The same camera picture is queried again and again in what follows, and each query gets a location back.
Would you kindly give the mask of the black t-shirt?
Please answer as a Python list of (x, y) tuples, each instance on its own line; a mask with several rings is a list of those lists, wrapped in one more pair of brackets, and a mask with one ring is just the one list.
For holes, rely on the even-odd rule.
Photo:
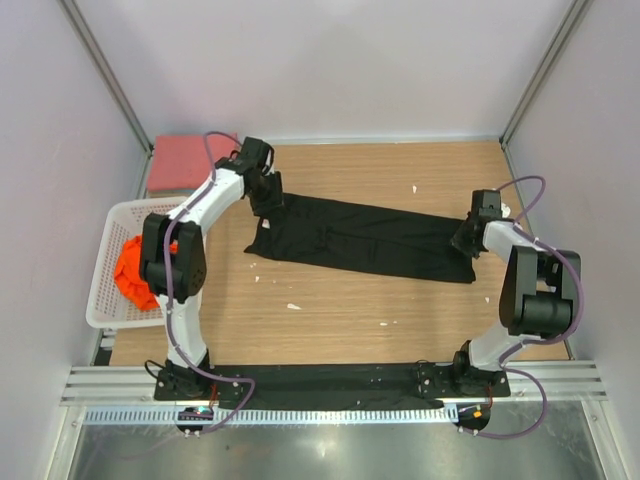
[(286, 193), (259, 220), (248, 254), (360, 273), (471, 284), (472, 260), (451, 245), (462, 221)]

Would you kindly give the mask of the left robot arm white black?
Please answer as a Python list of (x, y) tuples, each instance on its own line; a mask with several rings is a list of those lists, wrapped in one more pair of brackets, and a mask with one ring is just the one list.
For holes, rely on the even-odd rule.
[(200, 325), (206, 234), (244, 198), (256, 216), (284, 204), (270, 144), (247, 137), (231, 154), (215, 160), (209, 145), (212, 135), (203, 136), (210, 164), (204, 182), (169, 213), (150, 213), (143, 222), (139, 275), (160, 305), (168, 339), (167, 359), (155, 374), (157, 400), (199, 400), (218, 381)]

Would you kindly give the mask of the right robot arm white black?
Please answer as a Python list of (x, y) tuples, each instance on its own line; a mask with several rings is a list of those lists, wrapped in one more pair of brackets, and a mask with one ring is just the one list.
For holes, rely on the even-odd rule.
[(498, 322), (465, 342), (451, 365), (454, 390), (481, 395), (506, 381), (503, 368), (523, 350), (564, 341), (579, 316), (581, 258), (529, 237), (502, 216), (501, 194), (487, 189), (472, 192), (470, 210), (451, 244), (469, 258), (488, 252), (506, 265)]

